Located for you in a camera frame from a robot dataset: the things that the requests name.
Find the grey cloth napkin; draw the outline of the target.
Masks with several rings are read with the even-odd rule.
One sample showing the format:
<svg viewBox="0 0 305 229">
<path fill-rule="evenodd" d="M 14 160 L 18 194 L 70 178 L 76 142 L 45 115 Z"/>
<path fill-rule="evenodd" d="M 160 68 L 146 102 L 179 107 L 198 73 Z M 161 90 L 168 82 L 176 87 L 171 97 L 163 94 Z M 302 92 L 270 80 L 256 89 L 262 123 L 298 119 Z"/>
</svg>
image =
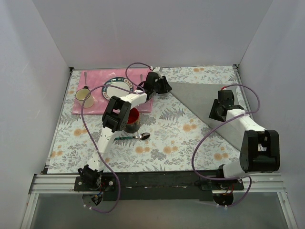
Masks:
<svg viewBox="0 0 305 229">
<path fill-rule="evenodd" d="M 225 120 L 223 105 L 218 99 L 218 92 L 223 84 L 169 82 L 171 93 L 200 120 L 210 128 L 215 128 Z M 244 133 L 231 124 L 225 124 L 216 130 L 228 143 L 237 150 L 241 149 Z"/>
</svg>

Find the spoon with green handle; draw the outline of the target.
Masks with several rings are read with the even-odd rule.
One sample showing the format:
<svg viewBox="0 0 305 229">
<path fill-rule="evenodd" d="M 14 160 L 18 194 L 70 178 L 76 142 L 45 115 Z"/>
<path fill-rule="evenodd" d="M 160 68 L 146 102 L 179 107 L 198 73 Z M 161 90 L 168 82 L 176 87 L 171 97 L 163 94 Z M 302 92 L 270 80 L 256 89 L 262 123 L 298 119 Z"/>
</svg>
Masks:
<svg viewBox="0 0 305 229">
<path fill-rule="evenodd" d="M 121 136 L 121 137 L 117 137 L 114 140 L 115 141 L 119 141 L 119 140 L 131 140 L 131 139 L 138 139 L 138 140 L 146 140 L 151 136 L 150 133 L 141 133 L 139 135 L 134 135 L 134 136 Z"/>
</svg>

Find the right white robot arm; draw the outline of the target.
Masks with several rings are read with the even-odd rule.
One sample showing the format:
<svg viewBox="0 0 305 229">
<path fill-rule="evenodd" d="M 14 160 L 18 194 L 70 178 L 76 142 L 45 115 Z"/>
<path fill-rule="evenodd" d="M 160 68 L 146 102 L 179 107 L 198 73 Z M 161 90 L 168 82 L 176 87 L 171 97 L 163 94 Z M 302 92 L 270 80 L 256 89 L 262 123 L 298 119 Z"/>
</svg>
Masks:
<svg viewBox="0 0 305 229">
<path fill-rule="evenodd" d="M 278 171 L 280 167 L 279 134 L 257 124 L 242 106 L 234 102 L 231 90 L 218 91 L 208 118 L 208 125 L 240 151 L 239 158 L 219 167 L 216 185 L 228 189 L 233 177 Z"/>
</svg>

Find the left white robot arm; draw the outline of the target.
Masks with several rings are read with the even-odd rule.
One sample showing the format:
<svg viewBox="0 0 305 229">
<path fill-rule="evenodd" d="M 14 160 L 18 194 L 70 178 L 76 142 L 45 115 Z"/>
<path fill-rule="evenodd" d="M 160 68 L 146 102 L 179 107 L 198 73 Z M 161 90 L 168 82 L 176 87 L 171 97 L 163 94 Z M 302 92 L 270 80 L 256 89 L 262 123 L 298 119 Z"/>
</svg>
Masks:
<svg viewBox="0 0 305 229">
<path fill-rule="evenodd" d="M 161 67 L 156 67 L 148 72 L 146 80 L 137 86 L 130 94 L 119 98 L 112 96 L 102 116 L 102 129 L 99 141 L 94 142 L 94 152 L 79 174 L 83 184 L 89 190 L 96 191 L 102 184 L 102 171 L 107 164 L 102 159 L 102 154 L 107 153 L 114 139 L 125 128 L 130 110 L 148 102 L 156 94 L 165 94 L 172 90 L 166 77 L 161 74 Z"/>
</svg>

